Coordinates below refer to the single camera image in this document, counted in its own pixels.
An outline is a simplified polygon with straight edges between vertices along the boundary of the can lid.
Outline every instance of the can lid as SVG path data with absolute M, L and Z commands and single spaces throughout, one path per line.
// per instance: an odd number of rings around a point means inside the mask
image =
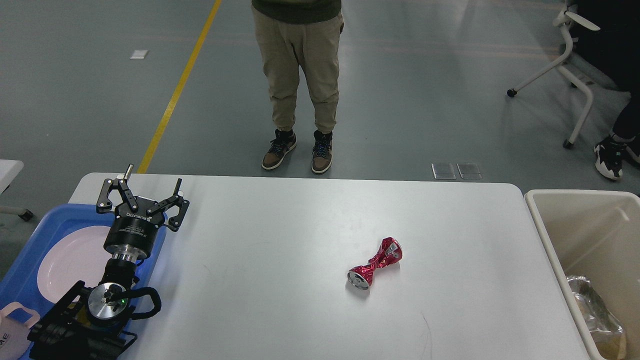
M 356 288 L 361 290 L 369 289 L 369 283 L 360 274 L 350 271 L 347 274 L 347 278 L 349 279 L 349 282 L 351 283 L 351 285 L 355 286 Z

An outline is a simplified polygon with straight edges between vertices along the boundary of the robotic arm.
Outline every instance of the robotic arm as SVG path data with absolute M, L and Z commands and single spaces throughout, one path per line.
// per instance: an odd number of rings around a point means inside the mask
M 113 204 L 109 194 L 117 190 L 122 198 L 104 242 L 111 259 L 102 280 L 94 288 L 78 281 L 34 325 L 28 336 L 34 343 L 30 358 L 114 360 L 138 338 L 124 331 L 129 320 L 150 318 L 160 311 L 161 300 L 155 289 L 134 288 L 139 280 L 135 274 L 141 264 L 138 261 L 151 256 L 161 226 L 178 231 L 189 202 L 180 194 L 182 179 L 178 179 L 173 195 L 160 202 L 134 196 L 127 185 L 132 169 L 130 164 L 121 179 L 105 179 L 96 203 L 98 213 L 110 213 Z M 164 212 L 174 206 L 179 208 L 178 214 L 165 221 Z M 145 295 L 151 298 L 153 309 L 135 313 L 131 300 Z M 133 339 L 126 342 L 123 335 Z

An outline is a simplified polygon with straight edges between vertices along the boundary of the chair wheel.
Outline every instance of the chair wheel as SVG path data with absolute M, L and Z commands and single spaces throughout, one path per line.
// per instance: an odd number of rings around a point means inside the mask
M 24 221 L 29 221 L 29 220 L 31 220 L 31 218 L 33 218 L 33 213 L 30 212 L 29 210 L 27 210 L 27 211 L 24 212 L 24 214 L 18 215 L 18 217 L 20 217 Z

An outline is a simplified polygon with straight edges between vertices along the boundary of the black and white sneaker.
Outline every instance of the black and white sneaker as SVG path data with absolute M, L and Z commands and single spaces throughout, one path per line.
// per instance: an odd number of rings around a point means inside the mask
M 596 169 L 602 176 L 611 180 L 622 178 L 622 152 L 626 147 L 625 143 L 615 142 L 607 136 L 593 148 Z
M 640 136 L 636 136 L 636 139 L 627 144 L 627 154 L 631 160 L 640 164 Z

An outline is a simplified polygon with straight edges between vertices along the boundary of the white plate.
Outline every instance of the white plate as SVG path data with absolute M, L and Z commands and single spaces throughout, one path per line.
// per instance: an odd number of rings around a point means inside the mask
M 89 226 L 62 238 L 45 255 L 38 269 L 38 289 L 56 303 L 78 281 L 94 287 L 102 279 L 111 254 L 103 248 L 108 226 Z

